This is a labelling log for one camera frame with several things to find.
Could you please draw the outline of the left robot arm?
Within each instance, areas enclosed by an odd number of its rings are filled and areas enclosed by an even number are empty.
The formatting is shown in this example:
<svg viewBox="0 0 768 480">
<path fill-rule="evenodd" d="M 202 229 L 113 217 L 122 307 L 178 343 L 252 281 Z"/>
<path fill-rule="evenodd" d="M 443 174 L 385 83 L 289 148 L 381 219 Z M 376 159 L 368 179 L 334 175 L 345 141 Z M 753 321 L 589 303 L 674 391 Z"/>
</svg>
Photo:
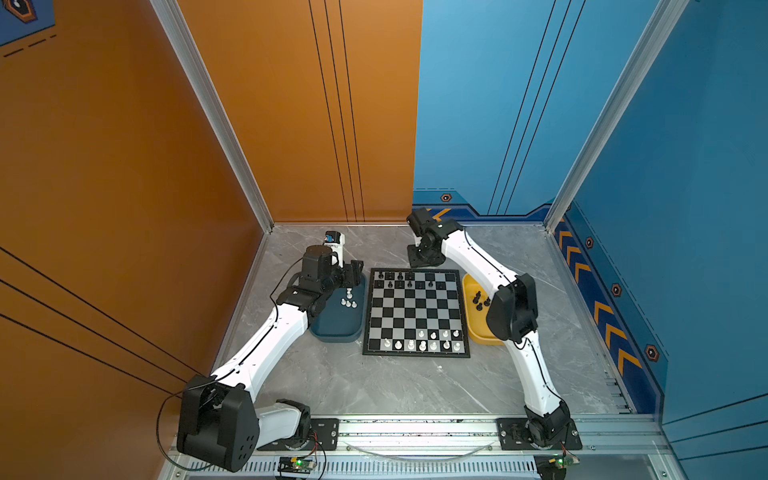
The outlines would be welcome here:
<svg viewBox="0 0 768 480">
<path fill-rule="evenodd" d="M 193 377 L 180 392 L 176 448 L 185 455 L 239 471 L 253 452 L 276 441 L 300 447 L 310 438 L 310 408 L 278 400 L 254 405 L 267 377 L 318 319 L 332 295 L 362 280 L 363 263 L 344 259 L 345 237 L 328 231 L 320 245 L 306 248 L 301 269 L 278 294 L 261 328 L 209 376 Z"/>
</svg>

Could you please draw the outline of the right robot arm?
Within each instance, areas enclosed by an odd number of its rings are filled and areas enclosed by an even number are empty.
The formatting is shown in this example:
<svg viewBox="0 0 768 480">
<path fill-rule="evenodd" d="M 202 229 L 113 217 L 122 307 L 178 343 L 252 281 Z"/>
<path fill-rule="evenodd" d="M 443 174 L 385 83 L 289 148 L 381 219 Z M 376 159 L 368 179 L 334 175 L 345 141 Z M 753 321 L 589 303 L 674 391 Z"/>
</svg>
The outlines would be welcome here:
<svg viewBox="0 0 768 480">
<path fill-rule="evenodd" d="M 486 325 L 503 342 L 520 378 L 531 442 L 541 449 L 563 447 L 573 437 L 573 420 L 541 351 L 534 278 L 498 262 L 455 220 L 438 221 L 421 208 L 407 216 L 407 223 L 416 239 L 407 247 L 411 267 L 440 266 L 451 260 L 488 294 Z"/>
</svg>

